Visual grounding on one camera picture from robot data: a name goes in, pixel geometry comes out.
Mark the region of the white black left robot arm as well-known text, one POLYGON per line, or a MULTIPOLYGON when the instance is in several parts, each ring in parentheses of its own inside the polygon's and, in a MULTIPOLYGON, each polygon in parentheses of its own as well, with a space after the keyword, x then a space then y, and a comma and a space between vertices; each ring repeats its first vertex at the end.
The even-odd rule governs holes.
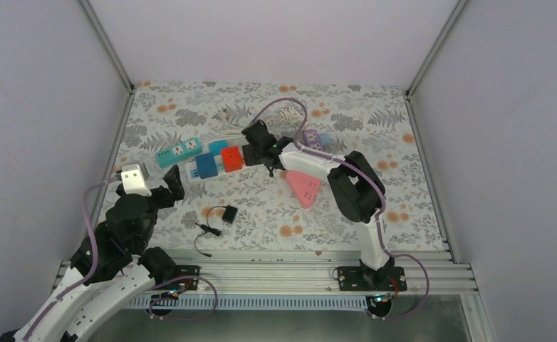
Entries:
POLYGON ((87 188, 118 182, 118 199, 94 226, 87 204, 83 217, 88 236, 70 258, 56 290, 22 328, 7 331, 0 341, 78 341, 88 338, 138 294, 168 287, 176 264, 160 247, 149 242, 161 209, 184 199, 177 165, 165 173, 165 185, 147 187, 139 164, 124 166, 114 176, 87 188))

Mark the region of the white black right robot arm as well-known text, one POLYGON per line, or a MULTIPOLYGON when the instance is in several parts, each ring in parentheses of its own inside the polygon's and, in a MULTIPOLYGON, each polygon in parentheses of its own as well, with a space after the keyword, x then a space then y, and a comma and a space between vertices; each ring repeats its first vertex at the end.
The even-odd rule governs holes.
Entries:
POLYGON ((306 147, 293 138, 277 139, 262 120, 241 134, 269 172, 297 171, 329 184, 340 213, 356 226, 364 285, 372 290, 386 285, 395 262, 382 237, 385 187, 366 158, 357 151, 343 157, 306 147))

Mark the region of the orange cube socket adapter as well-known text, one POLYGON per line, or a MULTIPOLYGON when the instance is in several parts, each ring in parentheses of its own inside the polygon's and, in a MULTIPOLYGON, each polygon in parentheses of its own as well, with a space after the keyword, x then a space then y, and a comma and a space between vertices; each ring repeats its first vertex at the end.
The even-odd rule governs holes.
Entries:
POLYGON ((238 146, 223 148, 220 155, 226 173, 235 172, 243 168, 244 161, 238 146))

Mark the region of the blue cube socket adapter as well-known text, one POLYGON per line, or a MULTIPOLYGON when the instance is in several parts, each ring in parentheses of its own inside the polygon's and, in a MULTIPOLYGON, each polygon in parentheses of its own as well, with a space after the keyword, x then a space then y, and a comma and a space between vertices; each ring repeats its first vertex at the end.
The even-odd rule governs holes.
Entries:
POLYGON ((216 177, 218 175, 217 164, 213 153, 197 155, 195 157, 197 174, 201 179, 216 177))

